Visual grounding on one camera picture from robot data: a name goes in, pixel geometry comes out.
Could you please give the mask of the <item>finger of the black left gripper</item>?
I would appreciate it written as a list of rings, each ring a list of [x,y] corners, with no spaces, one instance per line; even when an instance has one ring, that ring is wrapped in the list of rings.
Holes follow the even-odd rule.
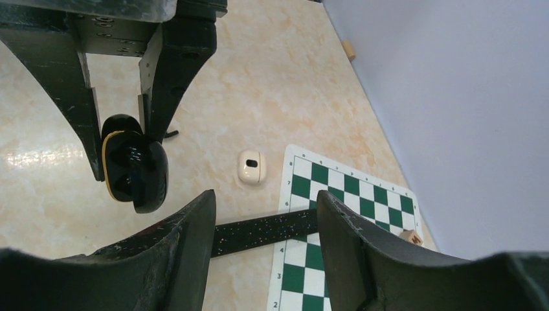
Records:
[[[226,1],[178,1],[175,16],[159,23],[139,62],[139,120],[145,136],[161,143],[178,105],[215,53],[215,22]]]
[[[1,41],[27,68],[81,140],[93,176],[104,181],[100,119],[75,14],[1,5]]]

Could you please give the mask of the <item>black earbud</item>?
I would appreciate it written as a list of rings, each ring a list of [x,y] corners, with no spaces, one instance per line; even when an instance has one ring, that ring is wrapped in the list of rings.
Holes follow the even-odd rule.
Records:
[[[178,134],[179,134],[179,132],[177,130],[174,130],[172,132],[166,132],[165,135],[164,135],[164,139],[169,139],[169,138],[175,137]]]

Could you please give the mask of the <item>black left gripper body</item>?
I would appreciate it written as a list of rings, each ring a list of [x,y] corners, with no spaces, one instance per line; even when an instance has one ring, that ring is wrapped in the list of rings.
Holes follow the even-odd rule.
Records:
[[[17,58],[141,57],[177,1],[2,1],[1,42]]]

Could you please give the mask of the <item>black earbud case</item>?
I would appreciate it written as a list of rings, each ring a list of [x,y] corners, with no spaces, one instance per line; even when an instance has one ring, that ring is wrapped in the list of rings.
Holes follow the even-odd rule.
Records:
[[[126,114],[112,115],[102,127],[102,167],[106,187],[118,202],[131,202],[138,214],[156,211],[168,190],[168,159],[161,143],[143,134]]]

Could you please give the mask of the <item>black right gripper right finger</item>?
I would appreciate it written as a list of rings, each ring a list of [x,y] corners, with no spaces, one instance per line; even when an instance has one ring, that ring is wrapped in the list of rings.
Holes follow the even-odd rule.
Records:
[[[548,254],[465,260],[414,245],[317,196],[332,310],[547,310]]]

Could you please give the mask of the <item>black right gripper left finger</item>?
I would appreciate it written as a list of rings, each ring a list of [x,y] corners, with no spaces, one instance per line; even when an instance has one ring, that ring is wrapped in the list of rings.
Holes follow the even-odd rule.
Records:
[[[173,215],[90,255],[1,250],[2,310],[201,310],[216,223],[206,190]]]

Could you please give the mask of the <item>cream earbud case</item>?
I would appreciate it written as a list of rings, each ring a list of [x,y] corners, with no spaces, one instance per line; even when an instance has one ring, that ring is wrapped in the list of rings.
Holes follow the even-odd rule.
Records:
[[[244,150],[238,156],[238,178],[246,185],[260,185],[267,175],[267,161],[263,153]]]

